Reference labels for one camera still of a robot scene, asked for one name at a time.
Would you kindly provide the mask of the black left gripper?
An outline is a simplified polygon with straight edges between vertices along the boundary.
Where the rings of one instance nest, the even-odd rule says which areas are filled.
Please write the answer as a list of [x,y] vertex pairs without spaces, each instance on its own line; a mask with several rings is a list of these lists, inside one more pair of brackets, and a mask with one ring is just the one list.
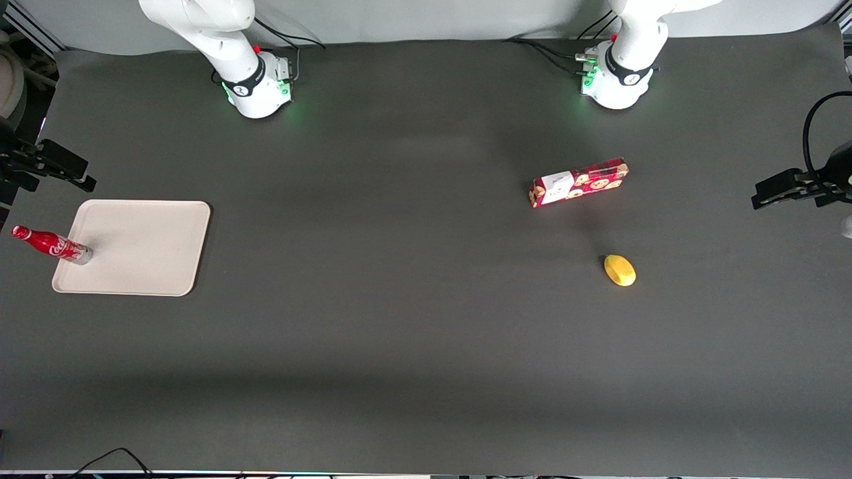
[[789,168],[755,185],[755,195],[751,197],[754,210],[760,210],[770,204],[785,201],[815,199],[818,208],[836,202],[850,204],[851,201],[851,142],[835,148],[827,163],[817,171],[823,189],[831,195],[821,193],[819,189],[808,188],[809,176],[798,168]]

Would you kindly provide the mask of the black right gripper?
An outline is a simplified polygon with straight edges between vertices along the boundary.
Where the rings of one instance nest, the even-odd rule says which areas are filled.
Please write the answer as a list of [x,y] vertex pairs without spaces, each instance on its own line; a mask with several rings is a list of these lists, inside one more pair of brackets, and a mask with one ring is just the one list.
[[97,180],[86,175],[89,162],[73,154],[54,140],[39,143],[21,140],[7,119],[1,120],[1,194],[16,195],[19,189],[33,193],[39,187],[39,169],[42,162],[56,172],[60,179],[77,188],[92,193]]

